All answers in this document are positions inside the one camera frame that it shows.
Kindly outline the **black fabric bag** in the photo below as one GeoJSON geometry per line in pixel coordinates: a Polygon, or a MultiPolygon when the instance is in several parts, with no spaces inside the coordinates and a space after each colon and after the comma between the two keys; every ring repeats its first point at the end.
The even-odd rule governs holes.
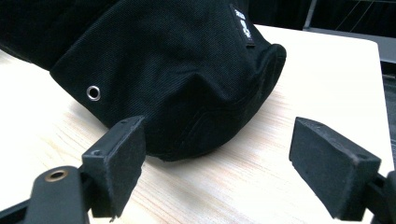
{"type": "Polygon", "coordinates": [[[0,50],[47,71],[106,126],[141,116],[164,161],[231,140],[275,87],[285,49],[249,0],[0,0],[0,50]]]}

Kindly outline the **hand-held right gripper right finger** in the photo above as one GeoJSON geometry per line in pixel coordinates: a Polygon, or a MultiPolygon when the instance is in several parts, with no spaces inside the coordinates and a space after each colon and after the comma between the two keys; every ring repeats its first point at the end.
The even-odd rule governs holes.
{"type": "Polygon", "coordinates": [[[289,160],[331,217],[362,220],[363,192],[381,163],[376,155],[323,123],[298,117],[289,160]]]}

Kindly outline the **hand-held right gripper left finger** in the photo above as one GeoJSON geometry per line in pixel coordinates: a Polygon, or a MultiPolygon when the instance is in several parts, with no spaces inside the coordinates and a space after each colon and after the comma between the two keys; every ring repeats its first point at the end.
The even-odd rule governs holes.
{"type": "Polygon", "coordinates": [[[83,173],[93,182],[94,217],[120,217],[146,158],[144,118],[123,119],[83,155],[83,173]]]}

